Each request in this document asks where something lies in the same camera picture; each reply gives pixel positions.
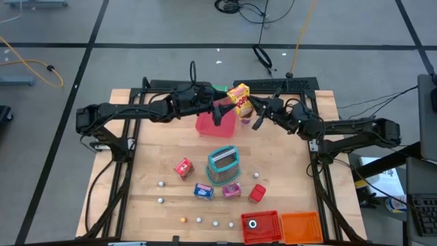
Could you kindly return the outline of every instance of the gray floor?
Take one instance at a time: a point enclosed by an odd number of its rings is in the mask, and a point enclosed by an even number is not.
[[[238,14],[217,12],[213,0],[110,0],[98,43],[254,43],[259,25]],[[250,1],[263,6],[261,0]],[[403,0],[423,44],[437,45],[437,24],[432,18],[437,2]],[[101,0],[70,1],[66,9],[25,10],[22,18],[0,25],[0,35],[10,42],[87,43]],[[271,19],[282,15],[291,1],[272,0]],[[294,44],[311,1],[296,0],[282,21],[264,30],[262,41]],[[18,14],[0,4],[0,19]],[[406,25],[391,0],[318,1],[304,44],[414,45]],[[85,49],[21,48],[24,58],[53,64],[66,86],[51,88],[37,80],[34,87],[0,87],[0,105],[13,107],[15,119],[0,138],[0,245],[14,243],[36,182],[58,127],[67,97]],[[0,62],[15,56],[0,49]],[[293,50],[267,51],[283,77],[290,69]],[[437,66],[437,51],[427,52]],[[199,80],[231,85],[236,79],[267,79],[251,49],[93,49],[73,111],[53,163],[27,243],[71,239],[76,232],[94,156],[79,145],[74,132],[74,112],[91,103],[108,101],[113,88],[139,87],[141,78],[188,79],[188,65],[197,62]],[[56,77],[37,67],[54,83]],[[0,67],[1,74],[31,74],[22,65]],[[318,78],[321,89],[333,90],[338,106],[402,91],[426,73],[417,51],[301,50],[296,77]],[[339,110],[342,117],[370,105]],[[417,93],[409,92],[377,116],[399,122],[403,144],[419,139]],[[358,154],[383,156],[390,150],[365,148]],[[364,210],[369,239],[399,245],[401,223]]]

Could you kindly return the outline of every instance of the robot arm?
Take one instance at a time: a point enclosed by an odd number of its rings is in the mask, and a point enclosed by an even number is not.
[[[270,98],[249,96],[258,120],[252,129],[257,130],[264,118],[272,120],[284,128],[288,134],[297,133],[302,140],[310,141],[311,151],[316,152],[318,161],[331,164],[340,153],[349,153],[358,148],[380,146],[394,148],[401,143],[399,124],[387,119],[361,118],[357,120],[323,121],[310,108],[299,100],[295,105],[279,98],[281,91],[277,90]],[[338,141],[323,139],[325,135],[353,135]]]
[[[209,83],[180,84],[162,100],[148,105],[113,105],[102,103],[78,109],[76,132],[82,136],[93,136],[99,144],[111,149],[113,160],[126,162],[132,158],[129,139],[116,137],[104,125],[110,120],[149,119],[152,122],[168,123],[183,116],[212,112],[215,125],[231,111],[235,104],[214,106],[214,101],[226,98],[225,92],[214,89]]]

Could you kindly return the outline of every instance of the red plastic basket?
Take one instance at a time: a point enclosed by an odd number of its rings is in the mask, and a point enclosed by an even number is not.
[[[214,102],[214,106],[230,104],[231,100],[225,98]],[[221,119],[221,125],[215,126],[212,121],[211,113],[201,113],[197,117],[196,130],[202,135],[209,135],[215,137],[232,137],[235,130],[236,115],[234,110],[228,112]]]
[[[257,222],[256,228],[251,229],[248,227],[250,220]],[[278,212],[275,210],[242,214],[241,223],[244,243],[247,245],[271,243],[282,239]]]

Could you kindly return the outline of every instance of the teal wire basket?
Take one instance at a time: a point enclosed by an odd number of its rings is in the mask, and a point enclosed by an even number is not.
[[[235,146],[225,146],[208,155],[206,176],[214,185],[224,185],[240,175],[240,155]]]

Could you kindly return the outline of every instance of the yellow snack box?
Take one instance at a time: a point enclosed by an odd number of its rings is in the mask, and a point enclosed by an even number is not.
[[[251,122],[253,106],[249,102],[250,89],[247,85],[241,83],[239,86],[229,90],[227,95],[237,106],[235,107],[238,118],[243,124]]]

